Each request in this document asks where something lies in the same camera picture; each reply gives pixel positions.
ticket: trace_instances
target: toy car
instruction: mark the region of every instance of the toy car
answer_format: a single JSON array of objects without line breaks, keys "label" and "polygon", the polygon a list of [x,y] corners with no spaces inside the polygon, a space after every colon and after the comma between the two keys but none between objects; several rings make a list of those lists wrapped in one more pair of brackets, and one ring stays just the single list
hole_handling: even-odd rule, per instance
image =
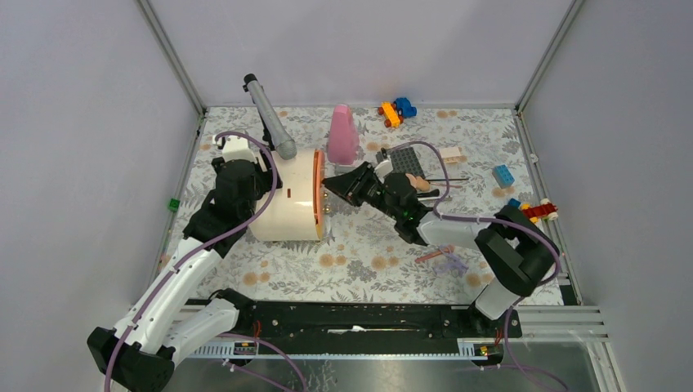
[{"label": "toy car", "polygon": [[523,208],[522,212],[534,223],[538,219],[547,219],[549,221],[558,219],[558,207],[547,198],[542,199],[541,204],[537,207]]},{"label": "toy car", "polygon": [[395,102],[392,103],[392,106],[394,106],[397,113],[404,118],[412,118],[416,115],[416,108],[404,97],[397,98]]},{"label": "toy car", "polygon": [[378,108],[378,114],[381,116],[385,115],[385,128],[397,128],[405,119],[404,117],[397,115],[395,108],[390,102],[383,102]]}]

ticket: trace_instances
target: metal frame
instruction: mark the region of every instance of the metal frame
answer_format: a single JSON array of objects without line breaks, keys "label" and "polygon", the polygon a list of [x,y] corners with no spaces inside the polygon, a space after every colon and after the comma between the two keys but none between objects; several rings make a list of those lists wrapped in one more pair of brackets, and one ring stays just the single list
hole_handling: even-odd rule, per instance
[{"label": "metal frame", "polygon": [[[188,183],[188,177],[190,177],[190,169],[192,167],[193,161],[194,161],[194,154],[195,151],[198,150],[199,148],[199,142],[201,140],[200,135],[202,135],[202,130],[204,129],[204,126],[207,125],[207,113],[204,115],[199,116],[199,121],[198,121],[198,127],[193,133],[192,140],[190,141],[190,148],[188,149],[188,152],[186,154],[186,165],[183,167],[183,172],[181,172],[181,177],[178,179],[178,185],[176,187],[176,193],[173,195],[174,197],[178,198],[179,200],[181,199],[181,196],[183,195],[183,191],[186,189],[186,184]],[[159,242],[159,252],[157,253],[157,260],[154,263],[154,266],[152,267],[152,270],[150,271],[150,276],[149,279],[146,280],[145,286],[142,288],[142,293],[147,291],[147,288],[150,286],[150,284],[156,279],[156,276],[159,274],[159,266],[161,265],[161,255],[163,255],[166,252],[166,247],[168,246],[168,241],[171,239],[171,228],[173,227],[173,223],[176,221],[176,213],[171,212],[171,214],[168,217],[168,220],[166,222],[167,229],[163,233],[163,236],[161,238],[161,241]]]},{"label": "metal frame", "polygon": [[[158,16],[150,2],[150,0],[136,0],[136,4],[141,10],[143,17],[145,18],[147,24],[150,26],[154,37],[159,44],[163,54],[166,56],[169,64],[171,65],[172,72],[176,75],[176,78],[181,83],[190,103],[193,105],[194,109],[200,114],[200,127],[198,128],[196,135],[191,143],[191,148],[186,157],[187,165],[185,170],[181,175],[181,179],[178,183],[177,194],[180,195],[182,190],[185,188],[187,177],[190,173],[190,164],[193,162],[193,154],[199,143],[199,135],[207,121],[206,119],[206,107],[202,99],[199,97],[199,93],[194,87],[194,84],[190,80],[190,76],[186,72],[181,59],[178,57],[176,50],[173,48],[170,39],[168,38]],[[534,145],[530,138],[530,134],[527,131],[527,126],[525,124],[522,112],[525,110],[529,104],[534,91],[537,89],[542,77],[546,73],[548,66],[550,65],[553,57],[556,54],[557,48],[561,45],[563,39],[566,36],[570,26],[573,24],[575,17],[578,15],[584,0],[573,0],[569,5],[563,20],[554,33],[551,42],[549,43],[546,51],[534,71],[526,89],[523,91],[520,99],[515,104],[469,104],[469,105],[448,105],[453,109],[512,109],[512,114],[515,120],[515,124],[518,130],[519,139],[521,142],[521,147],[525,153],[525,157],[528,162],[528,169],[530,173],[530,179],[532,181],[532,186],[535,193],[539,198],[549,198],[549,192],[547,186],[545,185],[543,174],[541,171],[541,165],[539,164],[539,157],[536,155],[534,150]],[[439,105],[431,104],[419,104],[422,108],[435,108],[440,107]],[[171,214],[171,219],[169,222],[169,227],[171,226],[175,214]],[[557,242],[557,245],[565,253],[564,260],[561,261],[561,267],[563,272],[558,275],[558,282],[562,286],[570,285],[572,286],[578,303],[582,303],[582,294],[579,290],[579,285],[575,279],[575,274],[572,267],[572,261],[570,259],[570,253],[568,252],[569,245],[566,242],[566,238],[563,235],[561,229],[561,224],[559,221],[547,222],[545,225],[547,234]],[[170,237],[170,231],[167,230],[163,236],[160,249],[163,249]],[[152,271],[152,278],[157,272],[158,263]],[[181,309],[177,314],[175,321],[180,322],[183,319],[187,319],[192,314],[197,312],[200,305],[187,305]],[[599,383],[601,390],[625,392],[624,382],[621,377],[620,371],[615,363],[615,357],[613,350],[611,348],[611,343],[609,342],[609,337],[606,332],[604,323],[602,322],[601,313],[596,306],[519,306],[517,308],[518,314],[520,315],[521,325],[525,335],[519,339],[513,339],[514,341],[538,341],[538,342],[548,342],[548,343],[560,343],[560,342],[575,342],[581,341],[587,348],[590,359],[592,360],[592,367],[594,369],[595,375],[597,376],[597,381]],[[465,339],[460,341],[460,352],[465,353],[468,350],[468,345],[475,343],[474,340]],[[219,345],[219,341],[210,341],[209,345]],[[213,353],[215,350],[213,348],[205,349],[200,348],[199,353]],[[463,355],[452,356],[452,357],[436,357],[432,355],[420,357],[419,359],[461,359]],[[360,356],[347,356],[344,359],[362,359]],[[373,356],[373,359],[403,359],[401,356]],[[416,357],[407,357],[407,359],[416,359]],[[119,385],[114,385],[114,390],[118,390]]]},{"label": "metal frame", "polygon": [[168,35],[166,35],[166,31],[163,29],[163,26],[159,21],[159,17],[156,15],[150,0],[136,0],[135,2],[140,8],[140,12],[145,18],[145,21],[150,26],[152,33],[154,34],[154,37],[156,38],[156,41],[163,52],[163,55],[171,65],[171,71],[174,75],[176,75],[176,78],[178,79],[178,82],[181,83],[183,90],[186,91],[186,95],[188,96],[190,103],[193,105],[198,114],[204,114],[204,103],[202,102],[202,99],[200,99],[199,94],[195,89],[194,84],[190,80],[190,76],[186,72],[185,67],[183,67],[183,63],[178,57],[176,50],[173,49],[171,40],[168,39]]},{"label": "metal frame", "polygon": [[[551,195],[549,194],[546,183],[543,179],[544,177],[541,171],[539,156],[534,151],[534,144],[532,143],[530,134],[527,132],[527,127],[525,126],[525,121],[522,118],[522,114],[519,114],[517,111],[513,110],[512,116],[515,120],[517,132],[520,136],[520,145],[525,153],[525,157],[527,158],[527,169],[530,173],[530,180],[532,182],[532,187],[534,188],[534,193],[539,199],[551,199]],[[571,285],[573,291],[575,292],[575,297],[578,300],[578,304],[582,304],[582,292],[580,291],[577,279],[575,279],[575,271],[570,258],[570,252],[568,251],[566,237],[563,235],[563,230],[561,229],[561,222],[560,220],[551,220],[544,223],[546,224],[544,227],[547,228],[547,235],[564,253],[563,258],[561,259],[561,272],[557,277],[559,284]]]},{"label": "metal frame", "polygon": [[[369,108],[372,109],[374,106],[380,105],[380,102],[373,102],[371,104],[349,104],[349,107],[351,108]],[[282,106],[290,106],[292,108],[324,108],[325,106],[328,106],[327,104],[322,104],[322,105],[296,105],[296,104],[291,104],[291,105],[274,105],[276,108],[280,108]],[[207,109],[211,108],[255,108],[255,105],[248,105],[248,104],[239,104],[239,105],[213,105],[213,106],[208,106]],[[458,109],[458,110],[465,110],[465,109],[515,109],[517,107],[516,103],[500,103],[500,104],[464,104],[464,105],[441,105],[441,104],[426,104],[426,103],[417,103],[416,107],[418,109]]]},{"label": "metal frame", "polygon": [[542,59],[539,62],[537,69],[534,71],[527,88],[517,101],[516,109],[518,112],[522,113],[522,111],[527,107],[527,104],[530,102],[530,98],[534,94],[534,90],[536,90],[537,86],[539,85],[539,81],[541,81],[547,67],[549,64],[551,64],[551,60],[556,54],[556,49],[558,49],[561,42],[563,42],[563,38],[566,36],[568,29],[570,29],[570,26],[573,24],[573,21],[578,15],[583,4],[584,0],[573,0],[573,2],[568,6],[568,10],[566,11],[566,14],[563,15],[563,20],[561,20],[561,23],[558,25],[558,30],[556,30],[556,33],[553,34],[551,42],[548,44],[546,51],[543,53]]},{"label": "metal frame", "polygon": [[[187,305],[177,314],[180,322],[202,309]],[[589,353],[597,383],[602,391],[625,392],[620,370],[614,361],[609,337],[599,308],[596,306],[518,306],[524,336],[515,342],[562,343],[580,342]],[[283,359],[279,355],[233,355],[233,341],[217,338],[196,350],[193,359]],[[492,343],[485,339],[459,339],[460,354],[422,355],[292,355],[293,359],[317,360],[474,360],[474,344]]]}]

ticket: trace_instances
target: floral tablecloth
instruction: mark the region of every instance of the floral tablecloth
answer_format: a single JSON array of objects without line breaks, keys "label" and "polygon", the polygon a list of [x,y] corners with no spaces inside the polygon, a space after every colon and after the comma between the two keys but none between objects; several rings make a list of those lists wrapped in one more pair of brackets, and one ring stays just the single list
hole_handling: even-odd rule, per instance
[{"label": "floral tablecloth", "polygon": [[[279,119],[299,148],[324,149],[333,108],[275,108]],[[507,109],[420,109],[398,128],[388,129],[375,108],[352,108],[360,133],[357,163],[375,163],[381,147],[408,140],[425,140],[438,148],[462,149],[460,163],[448,165],[451,177],[470,180],[452,189],[452,199],[440,205],[442,212],[484,215],[497,212],[510,197],[537,203],[518,140],[512,113]],[[214,186],[210,165],[221,152],[212,137],[221,131],[245,131],[260,138],[262,125],[254,107],[218,107],[208,112],[190,179],[163,256],[168,262],[181,239],[181,231]],[[428,178],[442,177],[435,156],[415,146]],[[515,177],[514,186],[500,189],[491,175],[493,167],[506,164]],[[333,174],[326,163],[326,176]],[[320,242],[264,243],[250,231],[239,240],[225,260],[204,278],[194,297],[207,297],[220,288],[232,287],[258,300],[358,301],[469,304],[494,277],[479,252],[457,248],[455,253],[468,271],[440,272],[444,257],[422,264],[418,256],[435,248],[408,245],[393,229],[393,221],[364,205],[355,208],[330,195],[327,204],[329,231]],[[555,283],[541,287],[524,302],[530,305],[562,305]]]}]

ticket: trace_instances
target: small green block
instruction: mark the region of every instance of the small green block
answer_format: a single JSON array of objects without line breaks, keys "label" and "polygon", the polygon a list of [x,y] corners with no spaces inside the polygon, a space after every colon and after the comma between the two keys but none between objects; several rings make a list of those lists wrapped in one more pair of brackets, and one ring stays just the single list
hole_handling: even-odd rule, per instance
[{"label": "small green block", "polygon": [[178,211],[178,206],[181,205],[180,200],[176,200],[174,198],[171,199],[170,202],[168,202],[168,209],[171,210],[172,212],[177,212]]}]

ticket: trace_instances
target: lego brick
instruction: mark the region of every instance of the lego brick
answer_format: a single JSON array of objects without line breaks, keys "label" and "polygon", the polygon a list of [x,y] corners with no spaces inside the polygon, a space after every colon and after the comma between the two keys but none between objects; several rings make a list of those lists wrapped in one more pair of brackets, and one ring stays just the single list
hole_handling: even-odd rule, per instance
[{"label": "lego brick", "polygon": [[536,206],[536,207],[527,208],[527,209],[523,210],[522,212],[525,214],[525,216],[527,216],[530,219],[532,219],[532,218],[556,219],[557,214],[554,214],[551,217],[550,217],[550,215],[553,214],[554,212],[557,212],[557,211],[558,211],[558,208],[556,207],[556,205],[554,205],[552,203],[547,203],[547,204],[541,204],[541,205]]},{"label": "lego brick", "polygon": [[388,151],[387,155],[392,161],[392,172],[409,173],[416,177],[426,178],[413,148],[407,147],[406,149]]},{"label": "lego brick", "polygon": [[175,198],[172,198],[172,199],[168,202],[168,209],[169,209],[171,212],[177,212],[177,211],[178,211],[178,207],[179,207],[180,205],[181,205],[181,201],[180,201],[180,200],[175,199]]},{"label": "lego brick", "polygon": [[494,167],[493,174],[502,189],[508,188],[515,182],[515,178],[510,174],[510,171],[505,165]]},{"label": "lego brick", "polygon": [[392,104],[390,102],[383,102],[381,105],[383,114],[385,114],[385,127],[394,127],[397,128],[400,125],[400,116],[397,114],[394,108],[392,108]]},{"label": "lego brick", "polygon": [[462,158],[462,150],[459,147],[446,147],[438,152],[445,163],[458,163]]},{"label": "lego brick", "polygon": [[516,198],[510,198],[510,200],[507,201],[508,206],[513,206],[515,208],[520,208],[520,205],[522,202],[520,200],[517,200]]}]

